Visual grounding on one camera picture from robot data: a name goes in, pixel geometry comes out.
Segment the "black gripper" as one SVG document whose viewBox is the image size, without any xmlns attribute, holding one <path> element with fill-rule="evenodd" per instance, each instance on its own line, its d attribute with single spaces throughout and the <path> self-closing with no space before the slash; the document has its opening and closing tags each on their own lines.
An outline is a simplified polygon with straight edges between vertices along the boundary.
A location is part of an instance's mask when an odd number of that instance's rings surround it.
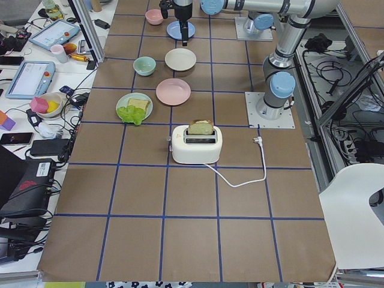
<svg viewBox="0 0 384 288">
<path fill-rule="evenodd" d="M 174 0 L 175 17 L 179 20 L 182 45 L 187 46 L 189 39 L 188 20 L 192 17 L 192 0 Z"/>
</svg>

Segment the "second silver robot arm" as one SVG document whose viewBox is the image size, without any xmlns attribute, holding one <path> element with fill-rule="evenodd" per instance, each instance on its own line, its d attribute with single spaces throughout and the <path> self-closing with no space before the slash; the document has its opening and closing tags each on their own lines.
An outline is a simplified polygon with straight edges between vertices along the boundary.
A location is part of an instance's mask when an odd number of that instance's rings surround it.
<svg viewBox="0 0 384 288">
<path fill-rule="evenodd" d="M 246 40 L 272 41 L 271 27 L 274 24 L 274 17 L 270 13 L 249 11 L 248 16 L 242 25 Z"/>
</svg>

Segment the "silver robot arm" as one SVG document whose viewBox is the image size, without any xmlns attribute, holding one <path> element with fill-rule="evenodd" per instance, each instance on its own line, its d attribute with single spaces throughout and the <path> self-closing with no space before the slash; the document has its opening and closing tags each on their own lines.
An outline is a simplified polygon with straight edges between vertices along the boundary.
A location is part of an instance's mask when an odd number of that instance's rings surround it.
<svg viewBox="0 0 384 288">
<path fill-rule="evenodd" d="M 256 112 L 264 119 L 280 118 L 284 105 L 295 90 L 296 81 L 286 70 L 304 32 L 312 19 L 322 17 L 339 4 L 338 1 L 201 1 L 202 10 L 215 15 L 223 9 L 288 15 L 278 44 L 263 63 L 266 92 L 256 104 Z"/>
</svg>

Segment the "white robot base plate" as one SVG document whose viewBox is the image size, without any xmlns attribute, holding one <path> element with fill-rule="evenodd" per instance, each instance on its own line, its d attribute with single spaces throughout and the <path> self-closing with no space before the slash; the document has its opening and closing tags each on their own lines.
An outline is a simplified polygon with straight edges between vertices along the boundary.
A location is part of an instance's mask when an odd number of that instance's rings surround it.
<svg viewBox="0 0 384 288">
<path fill-rule="evenodd" d="M 289 102 L 286 101 L 283 108 L 270 109 L 269 107 L 261 110 L 264 92 L 245 92 L 245 103 L 247 107 L 248 126 L 250 128 L 269 128 L 269 129 L 295 129 L 292 110 L 287 109 Z"/>
</svg>

